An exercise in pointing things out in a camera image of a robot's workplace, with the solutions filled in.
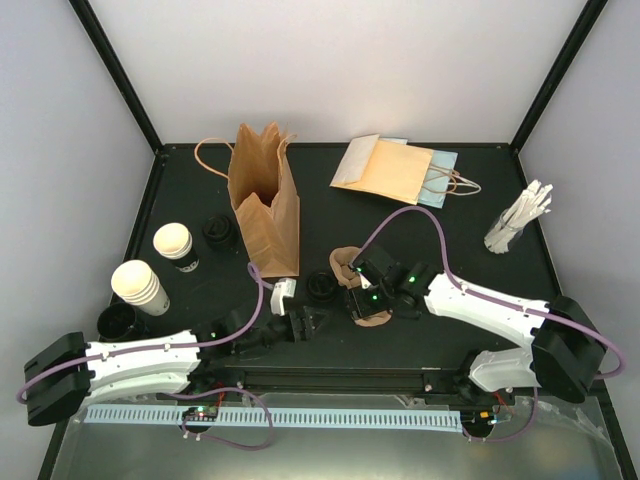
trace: white paper cup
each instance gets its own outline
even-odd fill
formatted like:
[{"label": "white paper cup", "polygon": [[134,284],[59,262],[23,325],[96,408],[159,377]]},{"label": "white paper cup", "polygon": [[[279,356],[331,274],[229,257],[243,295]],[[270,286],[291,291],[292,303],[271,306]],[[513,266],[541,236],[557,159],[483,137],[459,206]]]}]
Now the white paper cup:
[{"label": "white paper cup", "polygon": [[193,248],[191,233],[181,223],[167,223],[160,227],[153,236],[153,247],[181,272],[192,272],[200,262]]},{"label": "white paper cup", "polygon": [[142,260],[120,265],[111,276],[111,288],[122,300],[149,315],[162,315],[169,309],[169,297],[158,276]]}]

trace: paper bag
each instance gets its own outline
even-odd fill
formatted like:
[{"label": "paper bag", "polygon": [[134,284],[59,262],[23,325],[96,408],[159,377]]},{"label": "paper bag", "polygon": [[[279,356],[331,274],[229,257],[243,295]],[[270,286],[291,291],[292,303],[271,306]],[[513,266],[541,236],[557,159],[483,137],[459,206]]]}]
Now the paper bag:
[{"label": "paper bag", "polygon": [[379,137],[368,135],[351,140],[331,186],[416,205],[433,150]]},{"label": "paper bag", "polygon": [[243,123],[235,147],[227,143],[233,152],[228,176],[198,156],[203,143],[219,139],[203,140],[194,152],[198,163],[228,180],[242,239],[263,278],[299,274],[300,198],[285,154],[290,138],[275,122],[261,135]]}]

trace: open paper bag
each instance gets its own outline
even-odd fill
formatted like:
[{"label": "open paper bag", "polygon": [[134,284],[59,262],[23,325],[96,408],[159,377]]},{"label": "open paper bag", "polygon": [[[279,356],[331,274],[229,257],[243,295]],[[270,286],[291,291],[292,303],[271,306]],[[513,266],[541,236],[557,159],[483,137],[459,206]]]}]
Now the open paper bag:
[{"label": "open paper bag", "polygon": [[263,278],[291,277],[299,274],[300,198],[286,157],[287,141],[273,122],[258,135],[246,124],[240,125],[235,147],[231,149],[229,175],[206,165],[204,168],[228,180],[231,207],[236,214],[249,258]]}]

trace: black tabletop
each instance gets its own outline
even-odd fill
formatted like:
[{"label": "black tabletop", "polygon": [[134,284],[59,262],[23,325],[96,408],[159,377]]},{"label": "black tabletop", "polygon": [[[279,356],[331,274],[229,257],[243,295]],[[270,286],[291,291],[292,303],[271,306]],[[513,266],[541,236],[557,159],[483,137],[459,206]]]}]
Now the black tabletop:
[{"label": "black tabletop", "polygon": [[[328,268],[334,248],[362,245],[387,215],[403,206],[375,195],[330,188],[345,149],[346,145],[322,144],[292,144],[288,149],[301,203],[296,299],[302,302],[304,279],[314,270]],[[478,195],[449,196],[442,210],[432,209],[444,228],[454,273],[508,294],[551,300],[558,292],[536,228],[527,227],[505,255],[490,253],[483,244],[491,223],[526,186],[518,160],[500,146],[441,149],[458,152],[456,169],[482,186]],[[201,157],[226,171],[230,152],[224,146],[207,146]],[[196,163],[192,146],[169,149],[138,255],[158,274],[171,298],[166,314],[145,317],[154,336],[193,327],[256,298],[257,287],[247,274],[248,256],[242,242],[232,253],[219,253],[204,241],[202,225],[217,213],[235,221],[225,180]],[[155,231],[169,222],[183,223],[193,234],[200,265],[191,273],[179,272],[153,249]],[[409,212],[394,220],[377,243],[407,265],[425,261],[441,267],[435,229],[420,213]],[[449,318],[426,314],[420,320],[393,318],[384,326],[363,328],[349,319],[340,299],[328,308],[332,314],[313,341],[281,343],[268,354],[234,358],[230,363],[327,369],[456,368],[470,350],[512,346]]]}]

